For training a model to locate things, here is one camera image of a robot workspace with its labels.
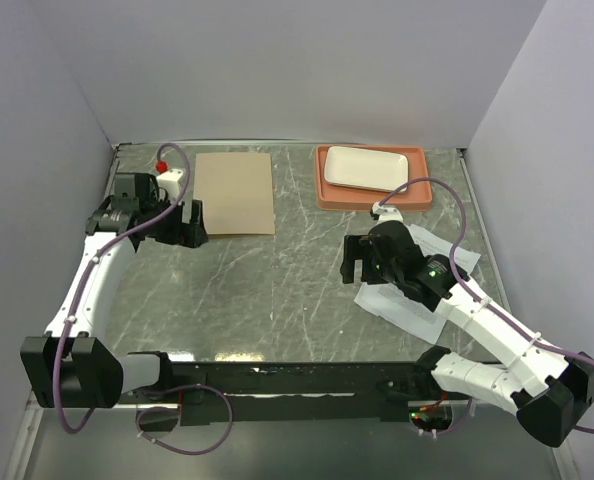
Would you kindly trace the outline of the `brown paper folder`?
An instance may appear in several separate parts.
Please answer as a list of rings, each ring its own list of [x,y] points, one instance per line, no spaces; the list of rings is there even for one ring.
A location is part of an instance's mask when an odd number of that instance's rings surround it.
[[[196,156],[193,196],[203,202],[209,235],[273,235],[275,213],[268,153]]]

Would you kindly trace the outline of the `printed paper sheet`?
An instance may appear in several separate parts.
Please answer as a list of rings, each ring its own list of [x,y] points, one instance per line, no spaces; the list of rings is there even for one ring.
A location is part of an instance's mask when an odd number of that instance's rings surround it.
[[[430,312],[422,304],[409,300],[390,284],[363,283],[354,302],[372,315],[381,317],[430,344],[437,343],[446,323],[443,317]]]
[[[417,245],[420,246],[424,255],[442,254],[446,257],[449,256],[450,249],[452,247],[450,242],[441,239],[425,228],[415,224],[410,224],[408,229],[413,240]],[[467,274],[471,274],[475,269],[479,259],[481,258],[481,255],[479,253],[457,247],[454,257],[456,265],[465,270]]]

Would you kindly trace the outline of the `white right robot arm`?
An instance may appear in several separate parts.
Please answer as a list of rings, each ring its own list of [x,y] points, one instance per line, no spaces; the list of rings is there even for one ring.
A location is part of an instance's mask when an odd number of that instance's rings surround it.
[[[455,392],[513,414],[523,429],[558,447],[578,427],[594,401],[594,361],[542,341],[490,300],[477,282],[442,254],[425,255],[400,221],[386,221],[365,235],[343,240],[342,281],[359,276],[390,284],[411,301],[451,322],[483,346],[499,367],[437,350],[414,374],[414,386],[433,399]]]

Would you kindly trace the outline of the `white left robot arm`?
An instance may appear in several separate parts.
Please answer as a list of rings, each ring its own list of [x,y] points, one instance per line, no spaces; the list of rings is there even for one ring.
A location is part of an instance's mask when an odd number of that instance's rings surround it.
[[[193,201],[190,219],[183,219],[182,195],[189,186],[183,168],[116,175],[111,194],[86,221],[83,255],[66,298],[44,333],[21,347],[40,406],[111,408],[137,389],[154,402],[173,394],[166,354],[117,357],[102,338],[121,278],[144,240],[186,248],[207,242],[201,201]]]

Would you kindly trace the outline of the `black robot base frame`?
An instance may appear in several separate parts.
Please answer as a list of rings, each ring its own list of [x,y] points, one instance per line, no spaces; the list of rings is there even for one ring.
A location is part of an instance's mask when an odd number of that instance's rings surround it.
[[[213,422],[378,419],[406,422],[411,406],[461,399],[414,362],[173,362],[162,383],[124,404],[172,406],[183,426]]]

